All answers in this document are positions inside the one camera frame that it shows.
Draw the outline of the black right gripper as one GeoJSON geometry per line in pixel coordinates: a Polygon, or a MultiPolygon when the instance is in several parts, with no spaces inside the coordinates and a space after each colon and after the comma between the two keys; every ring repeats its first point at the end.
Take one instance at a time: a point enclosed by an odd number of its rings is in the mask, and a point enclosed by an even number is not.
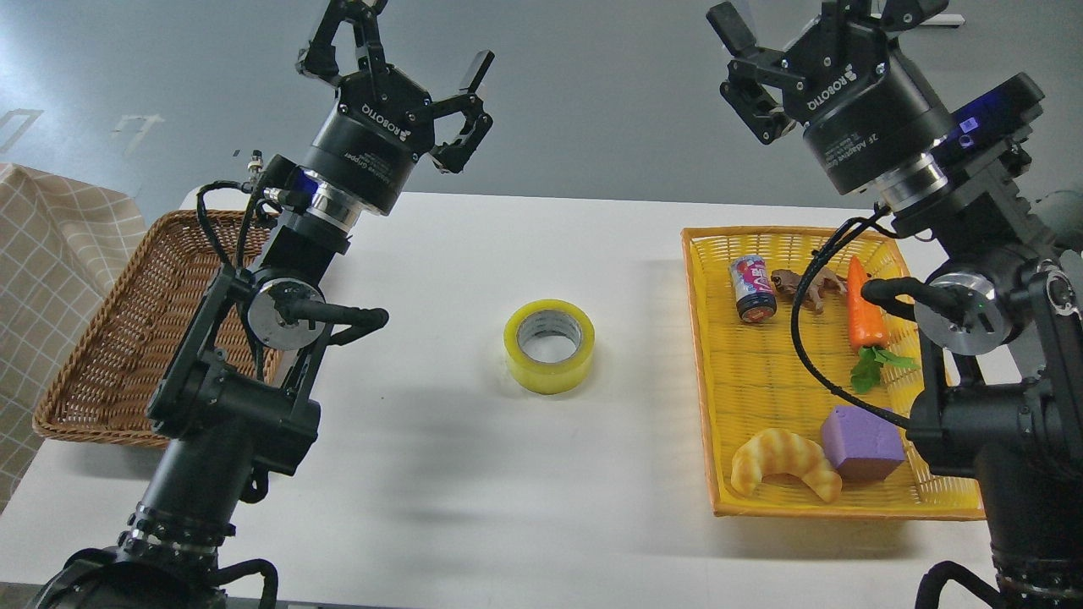
{"type": "Polygon", "coordinates": [[[804,142],[841,195],[932,148],[950,112],[899,35],[948,1],[824,1],[783,53],[758,46],[733,3],[706,13],[731,54],[721,96],[762,144],[803,124],[804,142]],[[768,92],[783,92],[783,106],[768,92]]]}

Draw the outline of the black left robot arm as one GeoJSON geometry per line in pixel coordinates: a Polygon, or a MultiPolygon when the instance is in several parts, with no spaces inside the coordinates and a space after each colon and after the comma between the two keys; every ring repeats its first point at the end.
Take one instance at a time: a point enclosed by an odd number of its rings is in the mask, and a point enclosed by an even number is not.
{"type": "Polygon", "coordinates": [[[495,55],[479,51],[458,92],[434,100],[387,61],[383,1],[332,1],[295,69],[330,85],[335,107],[302,161],[249,161],[243,184],[198,189],[196,218],[220,269],[147,405],[168,440],[117,543],[77,550],[35,608],[224,608],[258,575],[258,605],[278,602],[266,559],[221,566],[240,502],[268,496],[317,439],[311,391],[327,348],[384,328],[382,308],[330,304],[321,281],[360,215],[387,215],[417,163],[460,173],[492,127],[479,88],[495,55]]]}

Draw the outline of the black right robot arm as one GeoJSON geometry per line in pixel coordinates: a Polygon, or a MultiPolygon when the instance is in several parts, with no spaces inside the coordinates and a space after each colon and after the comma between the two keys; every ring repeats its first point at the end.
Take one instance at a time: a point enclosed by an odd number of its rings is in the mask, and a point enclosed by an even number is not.
{"type": "Polygon", "coordinates": [[[839,193],[876,190],[899,238],[931,231],[948,256],[929,278],[863,290],[918,326],[910,416],[852,400],[904,429],[934,475],[977,481],[986,505],[997,584],[936,563],[915,605],[936,608],[956,581],[993,608],[1079,608],[1080,283],[1015,182],[1044,94],[1020,73],[949,112],[898,42],[945,7],[824,1],[781,51],[732,3],[707,20],[731,54],[721,96],[755,137],[801,126],[839,193]]]}

